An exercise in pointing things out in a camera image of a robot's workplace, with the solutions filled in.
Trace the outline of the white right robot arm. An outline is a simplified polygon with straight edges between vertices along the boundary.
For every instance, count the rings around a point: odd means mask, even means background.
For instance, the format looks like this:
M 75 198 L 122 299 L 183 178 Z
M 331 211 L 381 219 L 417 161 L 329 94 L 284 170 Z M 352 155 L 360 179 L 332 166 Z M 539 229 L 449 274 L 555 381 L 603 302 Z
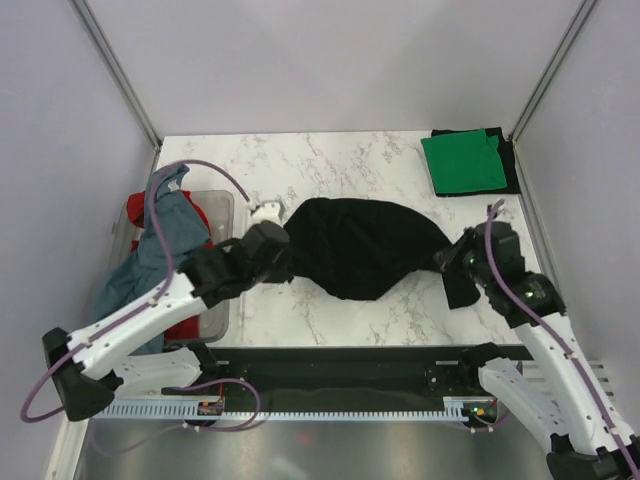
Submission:
M 639 436 L 622 418 L 583 354 L 553 283 L 529 271 L 511 225 L 489 221 L 464 231 L 433 257 L 444 273 L 475 281 L 535 361 L 544 396 L 504 350 L 476 345 L 463 353 L 458 381 L 486 391 L 536 438 L 555 479 L 636 479 Z

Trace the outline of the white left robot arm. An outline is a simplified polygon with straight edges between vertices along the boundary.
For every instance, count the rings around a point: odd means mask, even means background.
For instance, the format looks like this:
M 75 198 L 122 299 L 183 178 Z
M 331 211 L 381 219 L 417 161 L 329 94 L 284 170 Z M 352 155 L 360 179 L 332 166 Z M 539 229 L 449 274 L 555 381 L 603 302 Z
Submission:
M 116 398 L 165 387 L 208 393 L 219 369 L 189 347 L 173 353 L 134 355 L 134 350 L 188 317 L 235 299 L 286 268 L 289 237 L 270 223 L 243 238 L 200 248 L 171 278 L 106 318 L 74 332 L 59 327 L 42 338 L 48 372 L 68 420 L 104 411 Z

